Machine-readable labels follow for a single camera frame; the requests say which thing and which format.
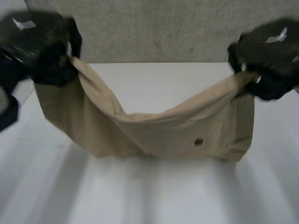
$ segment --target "white tabletop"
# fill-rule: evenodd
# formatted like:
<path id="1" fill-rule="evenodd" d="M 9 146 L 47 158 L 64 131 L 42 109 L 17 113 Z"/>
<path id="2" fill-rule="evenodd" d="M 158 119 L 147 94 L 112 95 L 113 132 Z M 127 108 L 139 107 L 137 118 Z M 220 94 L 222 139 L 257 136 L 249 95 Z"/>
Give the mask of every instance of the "white tabletop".
<path id="1" fill-rule="evenodd" d="M 230 74 L 225 63 L 93 68 L 128 113 L 162 112 Z M 33 93 L 0 134 L 0 224 L 299 223 L 298 113 L 295 92 L 256 100 L 254 140 L 237 165 L 121 160 L 72 143 L 44 119 Z"/>

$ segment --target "white sticker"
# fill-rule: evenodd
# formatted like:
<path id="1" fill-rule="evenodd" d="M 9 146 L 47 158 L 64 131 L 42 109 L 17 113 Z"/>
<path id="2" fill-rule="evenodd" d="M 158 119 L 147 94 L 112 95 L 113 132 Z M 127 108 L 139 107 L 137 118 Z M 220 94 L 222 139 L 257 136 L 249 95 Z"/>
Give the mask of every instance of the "white sticker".
<path id="1" fill-rule="evenodd" d="M 27 22 L 18 22 L 16 19 L 13 19 L 13 22 L 20 31 L 22 31 L 23 29 L 30 29 L 36 27 L 36 24 L 31 20 Z"/>
<path id="2" fill-rule="evenodd" d="M 282 42 L 287 37 L 288 29 L 287 27 L 284 28 L 283 31 L 281 31 L 279 36 L 271 36 L 267 39 L 266 43 L 274 43 L 274 42 Z"/>

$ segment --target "eyelet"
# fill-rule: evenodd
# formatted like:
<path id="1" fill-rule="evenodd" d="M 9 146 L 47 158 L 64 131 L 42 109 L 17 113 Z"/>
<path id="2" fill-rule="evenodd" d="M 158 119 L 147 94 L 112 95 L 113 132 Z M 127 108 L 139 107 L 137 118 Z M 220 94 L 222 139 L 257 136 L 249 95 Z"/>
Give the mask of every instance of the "eyelet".
<path id="1" fill-rule="evenodd" d="M 204 142 L 203 139 L 196 139 L 195 142 L 194 142 L 194 145 L 195 146 L 200 146 L 203 142 Z"/>

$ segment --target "stitching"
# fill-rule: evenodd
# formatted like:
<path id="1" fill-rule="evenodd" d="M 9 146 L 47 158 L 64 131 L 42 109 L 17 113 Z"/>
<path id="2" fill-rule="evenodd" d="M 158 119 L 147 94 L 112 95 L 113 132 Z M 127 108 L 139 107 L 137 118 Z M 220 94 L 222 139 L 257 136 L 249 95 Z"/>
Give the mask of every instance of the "stitching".
<path id="1" fill-rule="evenodd" d="M 236 128 L 235 128 L 235 142 L 237 142 L 237 140 L 238 140 L 238 127 L 239 127 L 239 119 L 238 119 L 238 117 L 239 117 L 239 103 L 240 103 L 240 98 L 238 98 L 238 103 L 237 103 L 237 115 L 236 115 L 236 119 L 237 119 L 237 121 L 236 121 Z"/>

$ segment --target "beige cloth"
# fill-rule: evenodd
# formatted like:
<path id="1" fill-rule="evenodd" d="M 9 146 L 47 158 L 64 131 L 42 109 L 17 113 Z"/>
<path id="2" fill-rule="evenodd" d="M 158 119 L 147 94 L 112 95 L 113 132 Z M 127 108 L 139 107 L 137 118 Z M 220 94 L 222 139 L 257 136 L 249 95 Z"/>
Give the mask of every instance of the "beige cloth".
<path id="1" fill-rule="evenodd" d="M 239 93 L 254 74 L 230 76 L 160 114 L 126 114 L 88 64 L 73 64 L 78 79 L 61 89 L 37 84 L 36 92 L 46 119 L 94 155 L 238 161 L 250 147 L 254 98 Z"/>

